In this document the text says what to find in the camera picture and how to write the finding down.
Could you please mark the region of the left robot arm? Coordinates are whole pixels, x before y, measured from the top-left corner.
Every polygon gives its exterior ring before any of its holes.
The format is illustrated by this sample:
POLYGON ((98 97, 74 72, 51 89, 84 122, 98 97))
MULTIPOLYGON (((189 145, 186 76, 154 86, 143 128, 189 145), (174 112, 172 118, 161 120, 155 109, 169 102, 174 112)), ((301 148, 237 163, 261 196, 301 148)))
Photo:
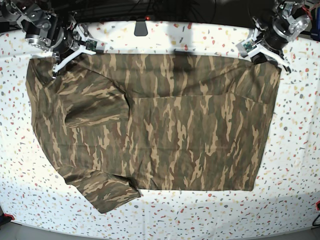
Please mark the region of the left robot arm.
POLYGON ((266 49, 266 53, 259 52, 250 58, 253 64, 272 62, 290 73, 283 48, 309 26, 312 21, 309 9, 300 0, 276 0, 272 9, 262 10, 259 17, 251 19, 258 29, 255 42, 266 49))

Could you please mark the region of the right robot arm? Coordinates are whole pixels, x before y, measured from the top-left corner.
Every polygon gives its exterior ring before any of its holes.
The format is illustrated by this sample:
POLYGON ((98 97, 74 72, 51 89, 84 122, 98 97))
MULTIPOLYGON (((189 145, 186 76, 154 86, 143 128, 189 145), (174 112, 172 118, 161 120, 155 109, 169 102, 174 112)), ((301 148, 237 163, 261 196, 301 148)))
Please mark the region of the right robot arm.
POLYGON ((88 25, 79 23, 71 14, 58 14, 45 9, 35 0, 2 0, 0 13, 8 22, 15 22, 25 31, 25 41, 55 58, 52 78, 81 54, 102 54, 102 42, 93 38, 88 25))

